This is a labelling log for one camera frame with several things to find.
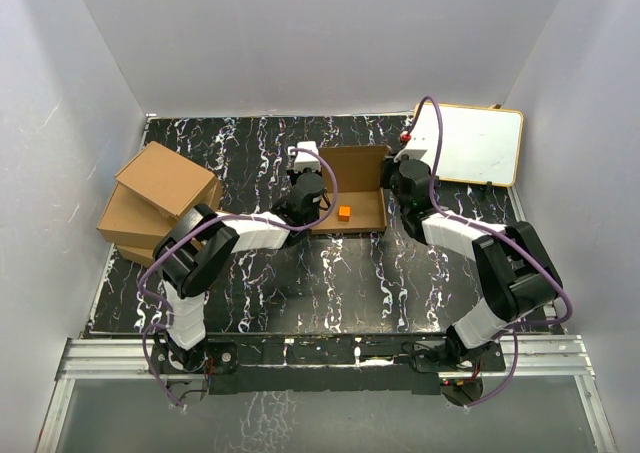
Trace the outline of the small orange block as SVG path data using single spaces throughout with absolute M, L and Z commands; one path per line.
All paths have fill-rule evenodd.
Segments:
M 338 208 L 338 220 L 341 222 L 349 222 L 351 218 L 352 210 L 348 205 L 341 205 Z

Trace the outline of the brown cardboard box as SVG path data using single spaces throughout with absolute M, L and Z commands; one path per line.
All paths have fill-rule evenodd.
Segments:
M 337 203 L 331 215 L 312 229 L 320 234 L 383 233 L 387 229 L 386 201 L 380 187 L 386 145 L 322 147 L 320 156 L 337 180 Z M 349 222 L 338 220 L 338 208 L 351 207 Z

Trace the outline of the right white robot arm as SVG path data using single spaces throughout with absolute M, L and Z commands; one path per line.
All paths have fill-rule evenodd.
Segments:
M 431 169 L 417 159 L 387 156 L 380 186 L 395 197 L 410 238 L 476 265 L 482 298 L 447 329 L 441 345 L 425 351 L 431 362 L 471 368 L 508 326 L 560 295 L 561 280 L 531 224 L 477 222 L 442 209 L 431 191 Z

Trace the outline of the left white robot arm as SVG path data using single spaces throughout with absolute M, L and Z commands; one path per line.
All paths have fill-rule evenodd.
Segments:
M 228 258 L 250 250 L 289 248 L 308 235 L 306 227 L 330 205 L 321 173 L 291 174 L 291 189 L 269 211 L 249 220 L 193 207 L 156 246 L 161 285 L 170 305 L 169 325 L 154 333 L 154 343 L 175 369 L 194 372 L 206 362 L 206 292 Z

